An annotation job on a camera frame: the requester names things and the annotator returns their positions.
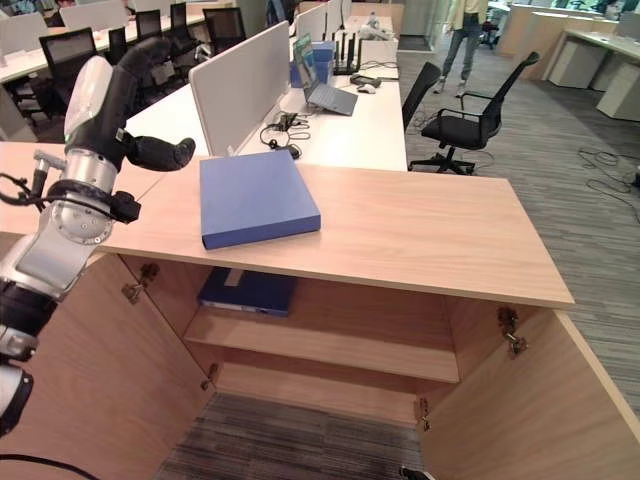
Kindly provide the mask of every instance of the blue book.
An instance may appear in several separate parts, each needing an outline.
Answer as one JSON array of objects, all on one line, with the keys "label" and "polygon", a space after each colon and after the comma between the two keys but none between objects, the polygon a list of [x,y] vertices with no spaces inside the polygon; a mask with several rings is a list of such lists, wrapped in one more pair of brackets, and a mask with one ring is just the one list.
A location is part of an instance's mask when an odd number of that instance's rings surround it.
[{"label": "blue book", "polygon": [[200,162],[207,250],[313,232],[320,211],[287,150]]},{"label": "blue book", "polygon": [[215,267],[198,300],[208,307],[286,317],[296,277]]}]

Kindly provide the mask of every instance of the cabinet hinge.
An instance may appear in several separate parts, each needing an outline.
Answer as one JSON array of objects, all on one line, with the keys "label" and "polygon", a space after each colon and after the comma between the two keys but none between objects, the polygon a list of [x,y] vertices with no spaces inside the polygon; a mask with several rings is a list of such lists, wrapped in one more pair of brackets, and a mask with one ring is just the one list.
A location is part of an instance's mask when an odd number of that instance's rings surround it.
[{"label": "cabinet hinge", "polygon": [[429,402],[426,398],[420,399],[418,408],[420,411],[420,422],[422,423],[422,429],[425,432],[431,430],[431,423],[429,423]]},{"label": "cabinet hinge", "polygon": [[498,309],[498,322],[502,330],[502,336],[509,342],[509,355],[515,358],[529,348],[529,344],[524,337],[516,335],[518,314],[513,308],[501,307]]},{"label": "cabinet hinge", "polygon": [[140,300],[140,294],[153,282],[156,275],[160,272],[157,263],[145,263],[140,268],[140,281],[138,283],[126,283],[122,287],[122,294],[129,300],[131,305],[135,305]]},{"label": "cabinet hinge", "polygon": [[212,363],[209,366],[209,372],[207,373],[207,379],[203,380],[202,383],[200,384],[200,388],[202,390],[207,390],[209,388],[209,385],[213,385],[213,377],[215,377],[216,373],[218,373],[218,364],[217,363]]}]

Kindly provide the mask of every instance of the white sneaker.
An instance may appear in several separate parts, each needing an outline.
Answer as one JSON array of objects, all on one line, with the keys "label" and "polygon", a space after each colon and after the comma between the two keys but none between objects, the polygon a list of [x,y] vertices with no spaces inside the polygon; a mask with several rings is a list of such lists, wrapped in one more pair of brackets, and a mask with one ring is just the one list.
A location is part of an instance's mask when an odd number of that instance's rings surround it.
[{"label": "white sneaker", "polygon": [[438,83],[436,83],[436,86],[433,88],[433,93],[442,93],[442,91],[444,90],[444,83],[447,81],[447,77],[440,77],[440,79],[438,80]]},{"label": "white sneaker", "polygon": [[460,98],[462,95],[464,95],[464,92],[467,89],[467,82],[466,80],[460,80],[460,83],[458,84],[458,90],[456,91],[456,98]]}]

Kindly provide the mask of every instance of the laptop screen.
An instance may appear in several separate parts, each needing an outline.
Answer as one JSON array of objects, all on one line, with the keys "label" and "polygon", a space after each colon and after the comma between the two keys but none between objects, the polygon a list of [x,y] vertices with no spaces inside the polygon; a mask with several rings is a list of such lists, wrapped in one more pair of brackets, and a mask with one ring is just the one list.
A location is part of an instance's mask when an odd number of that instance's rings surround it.
[{"label": "laptop screen", "polygon": [[319,83],[316,67],[313,63],[313,46],[309,34],[293,44],[293,58],[298,67],[305,98],[313,93],[313,89]]}]

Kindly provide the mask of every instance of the robotic arm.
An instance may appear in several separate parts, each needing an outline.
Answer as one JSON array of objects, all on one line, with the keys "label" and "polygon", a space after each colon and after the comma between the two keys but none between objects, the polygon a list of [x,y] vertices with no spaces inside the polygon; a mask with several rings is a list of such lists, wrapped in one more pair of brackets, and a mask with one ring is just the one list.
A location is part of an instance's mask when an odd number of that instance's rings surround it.
[{"label": "robotic arm", "polygon": [[[131,194],[112,194],[124,157],[142,168],[172,171],[193,156],[190,138],[172,145],[134,138],[124,129],[139,80],[168,52],[169,42],[154,38],[136,45],[115,67],[91,58],[67,110],[65,159],[36,151],[32,188],[22,184],[28,195],[0,193],[0,200],[41,211],[38,231],[0,260],[0,436],[18,423],[33,388],[33,377],[11,362],[25,362],[35,353],[38,334],[90,255],[109,238],[114,222],[138,219],[140,204]],[[49,168],[61,175],[42,197]]]}]

